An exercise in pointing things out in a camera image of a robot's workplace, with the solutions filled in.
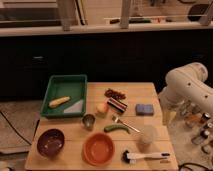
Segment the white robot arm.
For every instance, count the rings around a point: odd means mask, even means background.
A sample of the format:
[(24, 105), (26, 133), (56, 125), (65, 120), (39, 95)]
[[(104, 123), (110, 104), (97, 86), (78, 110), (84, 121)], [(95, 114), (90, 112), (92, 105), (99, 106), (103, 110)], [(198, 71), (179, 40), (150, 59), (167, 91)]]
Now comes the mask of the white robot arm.
[(213, 115), (213, 88), (205, 84), (207, 78), (208, 70), (199, 62), (172, 69), (166, 74), (166, 86), (158, 94), (164, 125), (169, 123), (170, 111), (184, 101), (193, 102)]

